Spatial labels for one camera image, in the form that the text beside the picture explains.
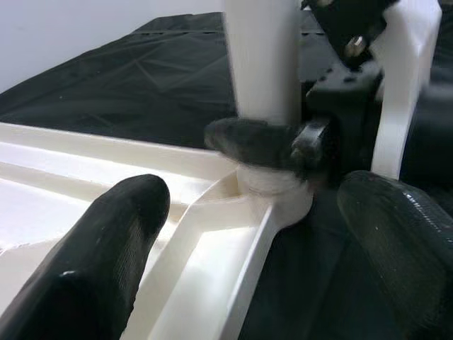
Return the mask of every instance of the white plastic part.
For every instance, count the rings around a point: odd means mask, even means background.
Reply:
[[[239,115],[299,124],[297,1],[225,0],[224,22]]]
[[[384,68],[381,122],[372,170],[399,179],[413,111],[430,80],[441,9],[437,0],[399,0],[384,12],[386,30],[371,46]]]
[[[241,193],[236,168],[215,152],[0,124],[0,314],[96,197],[156,174],[171,210],[122,339],[235,339],[275,234],[311,207],[306,186]]]

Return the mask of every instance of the white background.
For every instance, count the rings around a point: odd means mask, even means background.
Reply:
[[[1,0],[0,93],[153,18],[221,10],[222,0]]]

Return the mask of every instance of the black mechanical part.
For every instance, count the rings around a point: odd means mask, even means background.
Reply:
[[[238,162],[293,171],[306,179],[333,163],[338,131],[327,118],[310,120],[302,127],[226,118],[206,127],[205,143]]]
[[[409,130],[401,178],[417,186],[453,185],[453,86],[423,89]]]
[[[383,12],[397,0],[307,0],[333,49],[351,69],[371,59],[369,45],[386,23]]]
[[[152,175],[96,199],[3,313],[0,339],[119,339],[169,206]]]
[[[205,144],[238,162],[277,170],[295,170],[292,143],[298,127],[272,126],[259,120],[225,118],[205,128]]]
[[[336,63],[306,96],[315,118],[328,114],[338,122],[341,146],[336,172],[340,175],[371,168],[381,112],[376,93],[381,81],[376,62],[367,62],[354,72]]]
[[[453,339],[453,219],[425,192],[368,171],[347,176],[338,205],[405,339]]]

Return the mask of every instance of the metal screw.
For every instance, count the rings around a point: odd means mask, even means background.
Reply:
[[[317,4],[319,7],[326,7],[333,3],[333,0],[318,0]]]
[[[345,54],[347,57],[358,57],[365,51],[367,48],[367,42],[365,39],[359,35],[353,37],[350,42],[346,45]]]

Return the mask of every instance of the white vertical rod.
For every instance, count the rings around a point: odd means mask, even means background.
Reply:
[[[239,115],[298,124],[297,1],[225,0],[224,22]]]

